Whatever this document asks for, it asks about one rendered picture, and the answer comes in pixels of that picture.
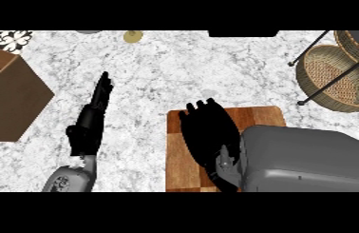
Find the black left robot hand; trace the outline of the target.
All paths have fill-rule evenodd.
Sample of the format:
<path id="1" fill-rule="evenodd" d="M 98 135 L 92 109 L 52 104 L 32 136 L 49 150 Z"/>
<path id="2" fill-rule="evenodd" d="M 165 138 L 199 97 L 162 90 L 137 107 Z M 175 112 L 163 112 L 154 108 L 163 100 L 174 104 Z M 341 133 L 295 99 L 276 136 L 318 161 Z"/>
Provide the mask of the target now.
<path id="1" fill-rule="evenodd" d="M 95 82 L 91 102 L 82 107 L 75 124 L 66 128 L 70 156 L 95 155 L 112 88 L 107 72 L 103 71 Z"/>

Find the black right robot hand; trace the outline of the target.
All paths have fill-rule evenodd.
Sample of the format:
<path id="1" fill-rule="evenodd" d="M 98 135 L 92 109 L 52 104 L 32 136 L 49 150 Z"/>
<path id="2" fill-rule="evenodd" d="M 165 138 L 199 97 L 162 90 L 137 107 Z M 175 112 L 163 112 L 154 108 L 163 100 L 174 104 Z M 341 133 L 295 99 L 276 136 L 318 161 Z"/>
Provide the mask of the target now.
<path id="1" fill-rule="evenodd" d="M 188 153 L 205 169 L 208 179 L 221 192 L 236 192 L 237 185 L 221 179 L 215 171 L 215 159 L 221 146 L 228 151 L 233 163 L 239 160 L 239 132 L 228 113 L 211 98 L 197 101 L 196 106 L 185 104 L 178 113 L 180 132 Z"/>

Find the wooden cutting board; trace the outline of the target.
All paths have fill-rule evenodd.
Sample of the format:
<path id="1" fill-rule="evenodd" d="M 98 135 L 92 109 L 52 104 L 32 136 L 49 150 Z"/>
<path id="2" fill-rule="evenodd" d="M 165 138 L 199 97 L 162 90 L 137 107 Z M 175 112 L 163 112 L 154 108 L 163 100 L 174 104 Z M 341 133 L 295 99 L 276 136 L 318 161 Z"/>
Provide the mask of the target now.
<path id="1" fill-rule="evenodd" d="M 268 107 L 230 107 L 225 109 L 239 131 L 247 126 L 284 126 L 281 110 Z M 206 177 L 205 170 L 197 166 L 180 134 L 178 111 L 166 113 L 165 143 L 165 191 L 166 192 L 218 192 Z"/>

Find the brown wooden box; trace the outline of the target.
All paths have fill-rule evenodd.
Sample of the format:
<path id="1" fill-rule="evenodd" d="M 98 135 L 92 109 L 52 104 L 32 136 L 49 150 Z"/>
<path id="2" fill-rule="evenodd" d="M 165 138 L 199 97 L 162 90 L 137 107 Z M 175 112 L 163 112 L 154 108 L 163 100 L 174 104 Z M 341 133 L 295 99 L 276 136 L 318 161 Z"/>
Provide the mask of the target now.
<path id="1" fill-rule="evenodd" d="M 54 94 L 21 57 L 0 50 L 0 142 L 16 142 Z"/>

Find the olive round object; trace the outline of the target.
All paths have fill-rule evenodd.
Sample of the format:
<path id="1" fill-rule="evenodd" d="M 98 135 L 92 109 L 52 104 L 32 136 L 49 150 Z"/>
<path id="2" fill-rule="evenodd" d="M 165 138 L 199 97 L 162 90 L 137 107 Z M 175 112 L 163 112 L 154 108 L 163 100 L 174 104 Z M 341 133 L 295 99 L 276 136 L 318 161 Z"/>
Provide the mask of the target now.
<path id="1" fill-rule="evenodd" d="M 123 41 L 126 43 L 137 43 L 143 37 L 143 32 L 140 30 L 128 30 L 123 33 Z"/>

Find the black white patterned tile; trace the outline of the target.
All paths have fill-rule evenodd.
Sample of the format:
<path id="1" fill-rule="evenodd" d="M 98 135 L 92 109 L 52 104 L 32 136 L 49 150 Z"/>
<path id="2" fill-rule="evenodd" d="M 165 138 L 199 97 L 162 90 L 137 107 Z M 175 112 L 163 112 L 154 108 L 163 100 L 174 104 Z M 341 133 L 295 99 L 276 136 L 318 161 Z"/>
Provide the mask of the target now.
<path id="1" fill-rule="evenodd" d="M 1 30 L 0 31 L 0 50 L 11 54 L 18 54 L 21 48 L 32 39 L 30 30 Z"/>

